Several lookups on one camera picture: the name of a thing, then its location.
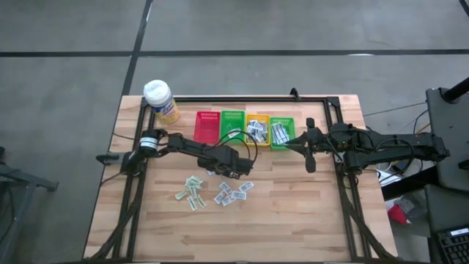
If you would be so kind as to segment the grey metal stand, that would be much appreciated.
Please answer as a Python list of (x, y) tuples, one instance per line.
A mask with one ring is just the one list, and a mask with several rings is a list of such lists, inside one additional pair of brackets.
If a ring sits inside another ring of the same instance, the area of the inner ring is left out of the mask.
[(6, 264), (14, 252), (23, 219), (28, 212), (34, 191), (43, 187), (55, 192), (59, 183), (13, 169), (4, 161), (5, 148), (0, 146), (0, 212), (4, 195), (8, 194), (11, 220), (0, 234), (0, 264)]

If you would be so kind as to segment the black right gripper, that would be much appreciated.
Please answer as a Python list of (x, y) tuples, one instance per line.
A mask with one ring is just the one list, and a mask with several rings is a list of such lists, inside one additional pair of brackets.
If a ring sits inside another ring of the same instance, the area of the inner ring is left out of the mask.
[(308, 117), (306, 119), (307, 131), (303, 132), (299, 137), (290, 139), (285, 142), (285, 145), (289, 145), (289, 149), (300, 153), (306, 157), (306, 171), (308, 173), (316, 172), (316, 160), (314, 154), (318, 153), (317, 143), (321, 137), (325, 137), (322, 131), (315, 126), (313, 118)]

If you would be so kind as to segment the red object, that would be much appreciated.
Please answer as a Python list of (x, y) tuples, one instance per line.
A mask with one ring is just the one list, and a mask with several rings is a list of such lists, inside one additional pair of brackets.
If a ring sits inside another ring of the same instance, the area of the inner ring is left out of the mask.
[(399, 205), (393, 205), (388, 210), (388, 217), (390, 220), (395, 221), (399, 224), (407, 225), (410, 221), (407, 219), (404, 211), (401, 209)]

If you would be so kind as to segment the white paper sheet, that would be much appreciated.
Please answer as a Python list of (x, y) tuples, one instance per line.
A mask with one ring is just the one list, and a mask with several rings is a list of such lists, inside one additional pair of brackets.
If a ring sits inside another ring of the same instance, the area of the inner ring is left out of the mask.
[(383, 171), (380, 172), (380, 176), (378, 177), (381, 187), (400, 181), (401, 179), (402, 176), (400, 174), (395, 175), (393, 173), (387, 173)]

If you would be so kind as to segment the green plastic basket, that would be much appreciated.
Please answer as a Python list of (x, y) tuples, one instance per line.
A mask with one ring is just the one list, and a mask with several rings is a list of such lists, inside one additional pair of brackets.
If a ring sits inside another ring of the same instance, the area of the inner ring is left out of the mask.
[(273, 150), (285, 150), (286, 149), (285, 143), (280, 144), (280, 145), (274, 143), (275, 134), (273, 134), (273, 130), (272, 130), (271, 126), (272, 126), (273, 123), (277, 123), (277, 122), (280, 122), (283, 125), (285, 133), (289, 134), (289, 140), (294, 139), (296, 137), (296, 135), (295, 135), (295, 122), (294, 122), (294, 119), (292, 117), (271, 117), (270, 118), (270, 132), (271, 132), (270, 146)]
[(245, 130), (245, 112), (244, 111), (222, 111), (220, 123), (220, 139), (225, 142), (228, 139), (228, 132), (239, 130), (240, 134), (234, 140), (234, 143), (241, 143), (245, 139), (243, 131)]

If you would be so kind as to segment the black arm base clamp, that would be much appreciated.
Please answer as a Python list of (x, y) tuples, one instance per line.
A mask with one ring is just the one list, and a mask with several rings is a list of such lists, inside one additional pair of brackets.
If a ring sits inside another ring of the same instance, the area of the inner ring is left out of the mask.
[(100, 162), (102, 165), (110, 165), (110, 164), (120, 164), (121, 163), (121, 155), (119, 153), (106, 153), (102, 155), (96, 155), (96, 160)]

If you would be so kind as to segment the yellow plastic basket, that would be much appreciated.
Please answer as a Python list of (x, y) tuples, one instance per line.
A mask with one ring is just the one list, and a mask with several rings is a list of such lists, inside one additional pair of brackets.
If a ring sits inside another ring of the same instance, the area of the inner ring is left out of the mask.
[(252, 143), (249, 141), (248, 135), (245, 137), (246, 142), (248, 145), (254, 145), (257, 144), (259, 147), (268, 147), (271, 143), (271, 132), (270, 132), (270, 116), (266, 114), (247, 114), (246, 116), (246, 121), (245, 121), (245, 132), (247, 132), (247, 127), (248, 125), (256, 125), (256, 122), (264, 122), (268, 124), (268, 141), (264, 143), (259, 143), (256, 141), (256, 143)]

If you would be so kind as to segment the yellow Lysol wipes canister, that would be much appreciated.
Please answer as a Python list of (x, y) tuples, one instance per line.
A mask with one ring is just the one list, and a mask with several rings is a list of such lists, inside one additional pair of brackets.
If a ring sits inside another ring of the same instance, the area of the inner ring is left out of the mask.
[(144, 85), (143, 92), (146, 101), (161, 122), (169, 124), (179, 118), (179, 108), (173, 98), (169, 85), (165, 81), (150, 81)]

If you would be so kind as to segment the red plastic basket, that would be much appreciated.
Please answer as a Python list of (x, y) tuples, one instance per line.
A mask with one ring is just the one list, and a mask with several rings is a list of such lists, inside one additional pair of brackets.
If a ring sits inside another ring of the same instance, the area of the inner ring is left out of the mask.
[(193, 138), (196, 142), (215, 144), (219, 140), (221, 113), (198, 111)]

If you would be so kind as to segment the black pole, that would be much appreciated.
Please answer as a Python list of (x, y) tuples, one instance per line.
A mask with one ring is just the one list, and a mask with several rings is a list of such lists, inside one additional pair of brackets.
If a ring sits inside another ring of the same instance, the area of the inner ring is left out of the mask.
[(447, 103), (456, 103), (469, 92), (469, 76), (450, 89), (441, 88), (440, 96)]

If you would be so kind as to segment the black keyboard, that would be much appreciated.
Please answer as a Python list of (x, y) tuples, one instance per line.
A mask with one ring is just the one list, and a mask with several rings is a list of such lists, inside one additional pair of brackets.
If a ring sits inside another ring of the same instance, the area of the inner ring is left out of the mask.
[(437, 241), (445, 264), (469, 264), (469, 227), (441, 231)]

